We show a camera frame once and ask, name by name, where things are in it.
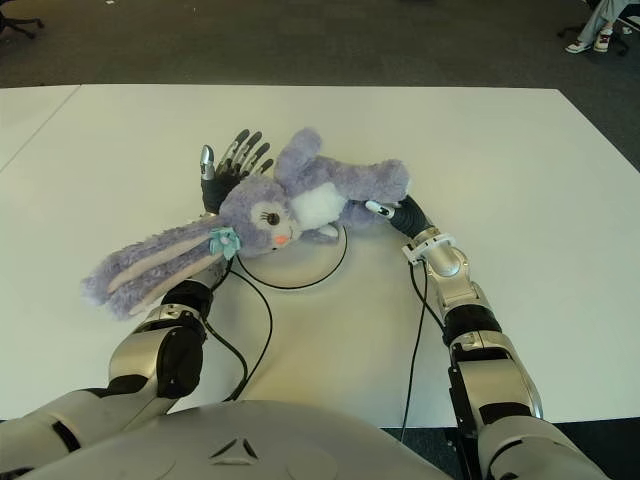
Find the purple plush rabbit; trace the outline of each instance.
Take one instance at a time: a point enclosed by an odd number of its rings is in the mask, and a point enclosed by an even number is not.
[[[273,179],[248,175],[224,198],[218,215],[112,253],[84,280],[87,295],[126,318],[205,268],[213,265],[222,275],[235,253],[261,255],[300,237],[335,242],[336,226],[380,221],[365,201],[394,203],[407,195],[409,174],[400,161],[349,165],[318,156],[321,143],[311,129],[296,133],[279,155]]]

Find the round plate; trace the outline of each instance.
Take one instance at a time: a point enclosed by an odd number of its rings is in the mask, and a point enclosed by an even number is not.
[[[277,252],[253,258],[238,258],[247,273],[260,283],[284,290],[315,285],[329,277],[347,252],[347,231],[338,229],[338,242],[331,245],[297,241]]]

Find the bunny face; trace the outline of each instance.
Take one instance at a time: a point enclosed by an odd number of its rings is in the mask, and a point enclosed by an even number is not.
[[[229,193],[220,220],[235,230],[244,256],[277,250],[301,234],[283,188],[262,175],[247,177]]]

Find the white belly patch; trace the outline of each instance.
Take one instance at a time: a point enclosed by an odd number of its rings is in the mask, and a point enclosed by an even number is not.
[[[291,208],[302,230],[312,230],[335,222],[346,204],[347,199],[338,193],[331,182],[323,183],[291,200]]]

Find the teal bow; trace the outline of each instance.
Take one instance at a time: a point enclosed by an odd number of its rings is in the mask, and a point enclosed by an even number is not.
[[[211,230],[209,250],[211,250],[212,255],[222,252],[224,258],[231,260],[236,252],[240,250],[240,239],[233,228],[214,228]]]

